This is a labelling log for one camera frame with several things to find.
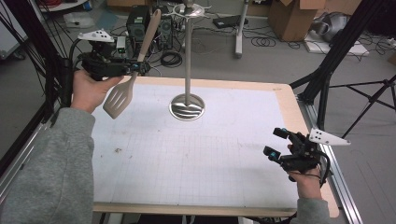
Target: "tripod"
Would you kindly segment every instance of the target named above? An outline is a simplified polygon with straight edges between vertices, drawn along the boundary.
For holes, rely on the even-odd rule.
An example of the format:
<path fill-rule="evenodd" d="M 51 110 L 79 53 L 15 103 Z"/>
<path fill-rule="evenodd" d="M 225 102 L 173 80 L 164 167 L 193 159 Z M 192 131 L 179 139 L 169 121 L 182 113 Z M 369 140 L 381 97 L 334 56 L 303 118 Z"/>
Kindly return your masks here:
<path fill-rule="evenodd" d="M 356 83 L 356 84 L 346 84 L 346 85 L 339 85 L 339 86 L 330 86 L 329 88 L 337 88 L 337 87 L 347 87 L 357 93 L 359 93 L 360 95 L 363 95 L 365 97 L 367 97 L 369 99 L 369 105 L 367 105 L 367 107 L 363 110 L 363 112 L 359 115 L 359 117 L 355 120 L 355 122 L 349 127 L 349 129 L 346 131 L 346 133 L 344 133 L 344 135 L 342 136 L 342 138 L 345 138 L 347 136 L 347 134 L 349 134 L 349 132 L 353 129 L 353 127 L 355 127 L 355 125 L 359 122 L 359 120 L 361 120 L 361 118 L 364 116 L 364 114 L 373 106 L 373 104 L 375 102 L 387 106 L 391 109 L 393 109 L 396 112 L 396 94 L 395 94 L 395 81 L 396 80 L 396 75 L 391 78 L 390 80 L 382 80 L 382 81 L 374 81 L 374 82 L 362 82 L 362 83 Z M 355 88 L 353 88 L 354 86 L 362 86 L 362 85 L 371 85 L 371 84 L 383 84 L 384 86 L 381 87 L 381 89 L 379 89 L 376 93 L 374 93 L 372 96 L 368 95 L 362 91 L 356 90 Z M 392 96 L 393 96 L 393 106 L 389 105 L 387 103 L 384 103 L 380 100 L 378 100 L 378 98 L 382 95 L 382 93 L 384 93 L 384 91 L 390 88 L 392 91 Z"/>

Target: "gray sleeve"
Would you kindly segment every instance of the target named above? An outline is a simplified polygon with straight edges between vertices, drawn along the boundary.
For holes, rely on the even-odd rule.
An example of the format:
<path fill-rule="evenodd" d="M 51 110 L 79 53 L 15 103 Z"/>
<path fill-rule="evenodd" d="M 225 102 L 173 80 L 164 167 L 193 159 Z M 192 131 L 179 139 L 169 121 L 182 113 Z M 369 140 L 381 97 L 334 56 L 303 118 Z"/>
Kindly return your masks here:
<path fill-rule="evenodd" d="M 299 199 L 297 217 L 290 224 L 329 224 L 328 203 L 319 199 Z"/>
<path fill-rule="evenodd" d="M 1 223 L 91 223 L 94 117 L 64 108 L 12 183 Z"/>

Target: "grid paper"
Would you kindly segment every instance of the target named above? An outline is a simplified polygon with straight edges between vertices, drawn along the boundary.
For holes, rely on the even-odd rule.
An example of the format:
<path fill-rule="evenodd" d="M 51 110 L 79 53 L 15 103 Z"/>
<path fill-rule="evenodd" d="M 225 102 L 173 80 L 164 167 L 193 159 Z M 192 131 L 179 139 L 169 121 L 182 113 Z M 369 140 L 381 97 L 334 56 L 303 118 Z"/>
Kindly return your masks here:
<path fill-rule="evenodd" d="M 205 101 L 197 120 L 172 117 L 184 87 L 134 85 L 117 119 L 98 107 L 92 133 L 94 201 L 172 205 L 295 208 L 295 184 L 265 146 L 290 154 L 272 91 L 191 88 Z"/>

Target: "round metal base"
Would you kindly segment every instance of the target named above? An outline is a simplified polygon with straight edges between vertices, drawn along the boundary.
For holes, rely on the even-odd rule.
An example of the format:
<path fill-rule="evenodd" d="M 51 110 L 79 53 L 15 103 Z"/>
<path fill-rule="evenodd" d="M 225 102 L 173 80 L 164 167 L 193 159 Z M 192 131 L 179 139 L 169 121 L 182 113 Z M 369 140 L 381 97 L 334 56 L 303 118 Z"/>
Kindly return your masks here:
<path fill-rule="evenodd" d="M 186 7 L 184 4 L 180 4 L 173 8 L 173 13 L 184 18 L 204 17 L 205 7 L 196 4 L 193 4 L 192 7 Z"/>
<path fill-rule="evenodd" d="M 190 94 L 190 104 L 186 105 L 186 94 L 176 96 L 169 105 L 171 114 L 181 120 L 195 120 L 205 112 L 205 103 L 197 95 Z"/>

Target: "spatula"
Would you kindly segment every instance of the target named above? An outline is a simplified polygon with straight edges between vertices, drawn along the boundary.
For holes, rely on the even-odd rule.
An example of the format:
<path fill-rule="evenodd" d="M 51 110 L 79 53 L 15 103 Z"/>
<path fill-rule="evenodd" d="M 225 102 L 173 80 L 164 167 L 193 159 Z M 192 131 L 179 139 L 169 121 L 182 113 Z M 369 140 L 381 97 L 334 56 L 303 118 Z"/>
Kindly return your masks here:
<path fill-rule="evenodd" d="M 139 56 L 137 57 L 138 62 L 143 62 L 145 59 L 149 45 L 155 35 L 158 25 L 160 24 L 160 19 L 161 11 L 157 9 L 152 14 L 151 20 L 148 24 L 148 29 L 146 31 L 145 38 L 143 39 Z M 103 109 L 111 118 L 116 119 L 119 114 L 122 113 L 122 111 L 128 106 L 128 104 L 131 103 L 134 81 L 136 80 L 137 75 L 137 72 L 133 72 L 131 78 L 128 81 L 115 86 L 108 95 L 105 104 L 103 105 Z"/>

